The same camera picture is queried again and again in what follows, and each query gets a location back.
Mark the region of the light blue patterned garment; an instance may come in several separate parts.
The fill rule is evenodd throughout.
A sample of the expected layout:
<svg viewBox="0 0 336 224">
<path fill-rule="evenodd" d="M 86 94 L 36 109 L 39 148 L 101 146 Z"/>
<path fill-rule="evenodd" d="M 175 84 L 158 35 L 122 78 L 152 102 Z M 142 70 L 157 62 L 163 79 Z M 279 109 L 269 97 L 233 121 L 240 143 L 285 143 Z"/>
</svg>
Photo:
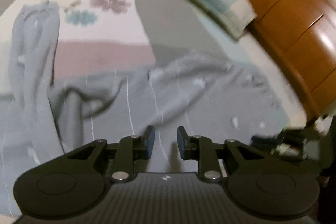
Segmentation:
<svg viewBox="0 0 336 224">
<path fill-rule="evenodd" d="M 43 1 L 1 15 L 1 213 L 20 214 L 15 180 L 96 139 L 155 128 L 152 172 L 194 171 L 176 130 L 248 143 L 289 123 L 268 75 L 212 19 L 184 4 L 139 15 Z"/>
</svg>

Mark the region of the brown wooden headboard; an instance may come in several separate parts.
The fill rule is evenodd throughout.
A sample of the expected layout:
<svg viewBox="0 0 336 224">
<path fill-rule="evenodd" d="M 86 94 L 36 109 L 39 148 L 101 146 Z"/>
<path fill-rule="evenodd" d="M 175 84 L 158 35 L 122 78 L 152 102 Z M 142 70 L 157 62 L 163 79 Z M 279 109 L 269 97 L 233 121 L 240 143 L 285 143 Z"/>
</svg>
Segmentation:
<svg viewBox="0 0 336 224">
<path fill-rule="evenodd" d="M 335 114 L 335 3 L 249 0 L 250 33 L 289 81 L 308 120 Z"/>
</svg>

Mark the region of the pastel colour-block bed sheet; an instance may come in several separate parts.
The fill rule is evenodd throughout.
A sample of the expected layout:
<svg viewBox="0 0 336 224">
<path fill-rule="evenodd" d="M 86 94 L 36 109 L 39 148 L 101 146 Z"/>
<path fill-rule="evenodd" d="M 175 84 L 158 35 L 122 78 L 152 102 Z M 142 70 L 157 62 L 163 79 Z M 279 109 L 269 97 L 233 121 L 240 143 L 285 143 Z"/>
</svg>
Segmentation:
<svg viewBox="0 0 336 224">
<path fill-rule="evenodd" d="M 97 139 L 155 128 L 137 172 L 196 172 L 177 128 L 249 143 L 302 126 L 280 68 L 245 33 L 232 39 L 188 0 L 1 0 L 1 220 L 25 171 Z"/>
</svg>

